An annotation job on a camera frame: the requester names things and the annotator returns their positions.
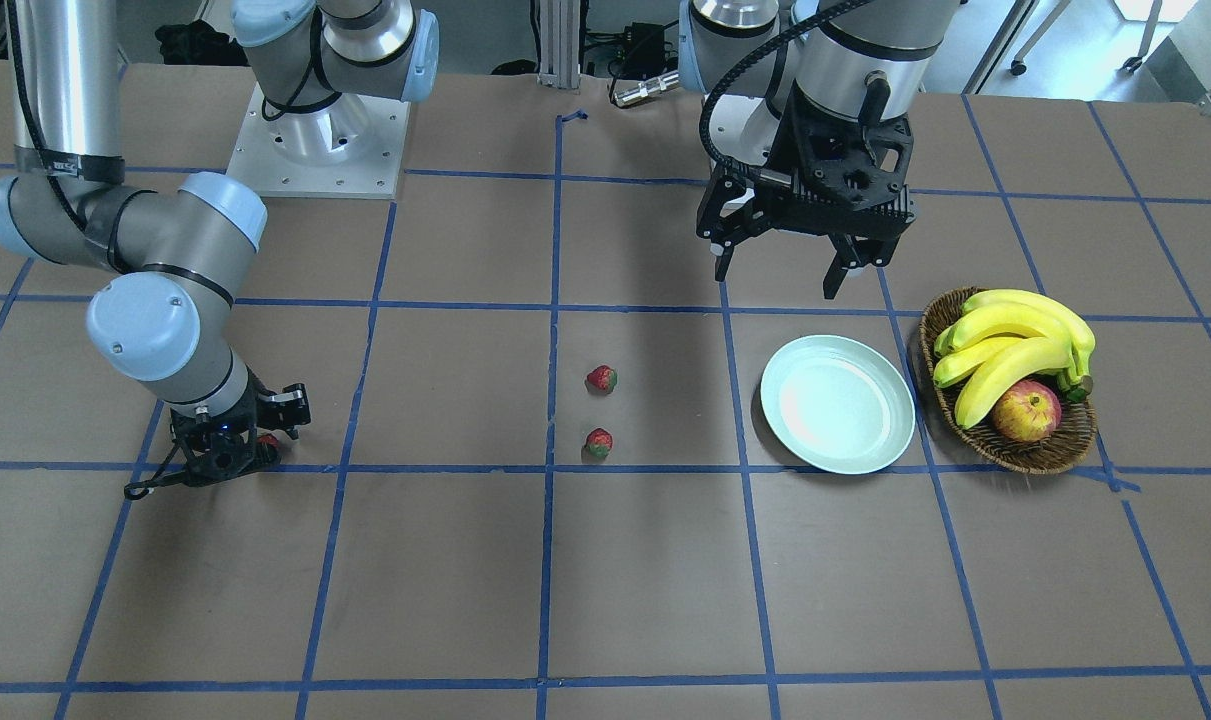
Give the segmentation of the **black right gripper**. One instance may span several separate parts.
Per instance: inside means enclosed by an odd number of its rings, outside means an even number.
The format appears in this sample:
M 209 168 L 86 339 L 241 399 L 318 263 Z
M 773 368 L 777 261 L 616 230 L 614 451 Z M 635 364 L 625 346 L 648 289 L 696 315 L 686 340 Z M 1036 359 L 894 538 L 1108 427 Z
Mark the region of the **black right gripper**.
M 298 428 L 311 420 L 311 401 L 304 384 L 275 391 L 248 370 L 243 392 L 230 409 L 216 414 L 210 407 L 199 405 L 190 415 L 171 411 L 171 440 L 183 455 L 183 465 L 171 471 L 170 484 L 212 486 L 272 468 L 280 462 L 280 450 L 258 447 L 257 436 L 281 430 L 291 439 L 298 439 Z

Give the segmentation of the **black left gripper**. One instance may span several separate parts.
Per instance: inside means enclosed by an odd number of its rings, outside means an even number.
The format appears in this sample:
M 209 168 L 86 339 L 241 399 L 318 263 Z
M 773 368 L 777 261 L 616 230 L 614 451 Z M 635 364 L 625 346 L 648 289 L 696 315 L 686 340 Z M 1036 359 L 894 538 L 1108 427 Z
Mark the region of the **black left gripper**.
M 863 263 L 889 263 L 916 221 L 906 183 L 913 138 L 906 117 L 886 119 L 890 85 L 869 79 L 855 119 L 838 119 L 791 92 L 764 165 L 716 146 L 711 119 L 723 96 L 707 96 L 698 138 L 713 163 L 698 206 L 696 234 L 713 246 L 714 282 L 724 283 L 737 246 L 779 229 L 830 237 L 836 252 L 823 275 L 834 300 Z

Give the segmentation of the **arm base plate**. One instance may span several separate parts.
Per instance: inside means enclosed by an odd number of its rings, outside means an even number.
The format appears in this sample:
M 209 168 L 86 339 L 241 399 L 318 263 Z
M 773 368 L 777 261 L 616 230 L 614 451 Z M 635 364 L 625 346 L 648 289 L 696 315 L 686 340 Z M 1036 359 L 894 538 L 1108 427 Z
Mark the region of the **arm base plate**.
M 311 114 L 282 114 L 254 88 L 226 175 L 265 198 L 394 200 L 413 108 L 344 94 Z

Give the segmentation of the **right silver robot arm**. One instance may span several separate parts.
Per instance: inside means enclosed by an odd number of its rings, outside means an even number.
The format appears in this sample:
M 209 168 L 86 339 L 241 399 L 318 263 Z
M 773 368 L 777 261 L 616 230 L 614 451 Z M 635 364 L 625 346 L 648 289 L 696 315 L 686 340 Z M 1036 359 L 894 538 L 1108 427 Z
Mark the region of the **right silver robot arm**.
M 94 266 L 111 282 L 87 307 L 88 341 L 170 407 L 176 471 L 125 486 L 212 484 L 270 470 L 279 433 L 311 421 L 303 384 L 268 388 L 224 328 L 259 250 L 266 206 L 199 172 L 176 192 L 125 182 L 111 1 L 2 4 L 15 82 L 15 174 L 0 179 L 0 246 Z

